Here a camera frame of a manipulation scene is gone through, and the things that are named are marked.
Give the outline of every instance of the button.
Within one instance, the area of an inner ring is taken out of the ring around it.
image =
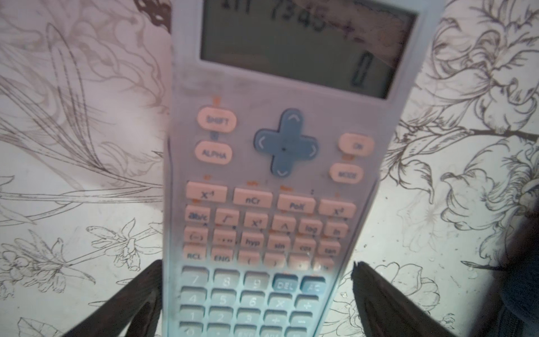
[[[206,268],[183,267],[182,284],[202,287],[208,283],[208,276],[209,272]]]
[[[293,232],[296,229],[296,218],[291,216],[274,215],[271,229],[280,232]]]
[[[286,311],[268,310],[264,314],[264,324],[284,325],[286,323]]]
[[[206,289],[194,287],[182,287],[179,301],[185,304],[204,304],[206,301]]]
[[[214,289],[211,292],[211,303],[230,307],[236,302],[236,292],[234,290]]]
[[[329,257],[317,256],[313,260],[314,271],[332,271],[335,262]]]
[[[268,238],[268,249],[284,252],[290,249],[290,237],[286,235],[273,234]]]
[[[329,169],[329,176],[338,183],[357,184],[363,175],[363,169],[357,165],[336,163]]]
[[[271,173],[287,177],[296,160],[312,160],[319,151],[316,138],[301,135],[303,115],[297,109],[287,109],[281,115],[278,131],[260,129],[254,135],[254,148],[273,156]]]
[[[293,293],[298,288],[298,277],[295,275],[276,274],[273,278],[275,291]]]
[[[260,318],[260,310],[258,309],[238,309],[238,324],[256,324]]]
[[[243,188],[234,189],[232,202],[236,205],[270,208],[273,201],[273,193],[246,190]]]
[[[324,234],[333,238],[343,238],[348,234],[348,225],[342,222],[328,221]]]
[[[365,157],[374,151],[374,140],[364,135],[345,133],[338,140],[338,148],[344,153]]]
[[[195,156],[206,163],[226,165],[232,160],[232,148],[227,144],[204,140],[195,147]]]
[[[239,272],[236,270],[217,269],[213,274],[213,286],[217,288],[236,288]]]
[[[210,185],[190,181],[185,189],[185,196],[188,199],[196,199],[203,201],[225,202],[226,186]]]
[[[230,110],[203,107],[198,112],[197,121],[204,130],[229,133],[236,127],[238,119]]]
[[[302,234],[318,235],[322,232],[323,224],[317,219],[301,219],[298,232]]]
[[[307,328],[313,322],[313,314],[310,312],[293,312],[290,315],[290,325]]]
[[[202,335],[202,324],[193,322],[180,322],[179,332],[182,336],[199,337]]]
[[[241,246],[249,248],[259,248],[264,245],[264,234],[243,232],[241,234]]]
[[[285,337],[307,337],[307,329],[288,328],[286,329]]]
[[[185,221],[206,223],[210,222],[210,208],[187,205],[185,207]]]
[[[322,295],[326,290],[326,280],[323,277],[305,276],[301,281],[301,292],[309,295]]]
[[[215,262],[230,263],[232,262],[233,255],[234,251],[232,249],[219,247],[211,249],[211,259]]]
[[[296,299],[296,309],[301,311],[312,311],[318,307],[317,296],[298,295]]]
[[[309,213],[314,212],[316,200],[313,198],[299,197],[289,194],[279,195],[277,208],[283,211]]]
[[[282,337],[282,329],[274,326],[260,328],[260,337]]]
[[[230,325],[228,324],[208,324],[208,331],[206,333],[206,337],[229,337],[229,334]]]
[[[316,241],[311,238],[296,237],[292,251],[295,253],[310,254],[316,249]]]
[[[266,290],[270,276],[267,273],[248,271],[245,273],[244,286],[247,290]]]
[[[264,229],[268,226],[268,214],[245,212],[243,226]]]
[[[318,206],[318,213],[341,218],[352,218],[356,213],[356,205],[349,202],[322,199]]]
[[[288,257],[288,266],[293,270],[308,270],[310,267],[310,258],[307,255],[290,254]]]
[[[239,211],[235,209],[218,208],[215,211],[215,223],[218,225],[237,226]]]
[[[257,327],[252,325],[236,325],[234,337],[256,337]]]
[[[206,227],[186,226],[183,230],[185,242],[206,244],[208,242],[208,229]]]
[[[264,265],[269,268],[284,268],[286,256],[284,254],[266,253],[264,255]]]
[[[204,307],[196,305],[182,305],[179,308],[180,321],[201,321],[204,318]]]
[[[241,306],[257,308],[264,303],[264,293],[258,291],[244,291],[241,293]]]
[[[341,244],[332,240],[320,240],[320,246],[318,247],[318,254],[325,256],[338,255],[341,251]]]
[[[260,253],[251,250],[240,250],[238,252],[238,262],[249,266],[256,266],[260,263]]]
[[[232,320],[232,308],[211,307],[208,318],[210,322],[227,323]]]
[[[292,295],[290,294],[269,294],[268,308],[288,310],[292,306]]]
[[[186,260],[206,259],[206,246],[187,244],[183,246],[183,258]]]
[[[236,245],[236,231],[216,229],[213,231],[213,244],[234,247]]]

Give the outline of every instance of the calculator screen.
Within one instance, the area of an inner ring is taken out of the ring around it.
[[[363,0],[205,0],[201,59],[385,98],[415,17]]]

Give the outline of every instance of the calculator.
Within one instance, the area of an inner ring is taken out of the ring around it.
[[[164,336],[319,334],[443,7],[173,3]]]

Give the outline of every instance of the blue cross-shaped button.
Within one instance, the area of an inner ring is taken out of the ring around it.
[[[292,173],[296,160],[311,160],[318,154],[316,138],[301,135],[303,115],[298,109],[282,113],[279,131],[260,129],[254,135],[258,152],[273,155],[271,173],[284,178]]]

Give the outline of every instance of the blue button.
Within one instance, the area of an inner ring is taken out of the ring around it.
[[[326,290],[323,277],[305,276],[301,281],[301,292],[309,295],[321,295]]]
[[[260,129],[254,135],[258,152],[273,156],[271,172],[277,177],[292,173],[296,160],[311,160],[318,154],[316,138],[301,135],[303,115],[298,109],[287,109],[281,116],[279,130]]]
[[[293,293],[298,289],[298,277],[294,275],[277,274],[273,278],[275,291]]]

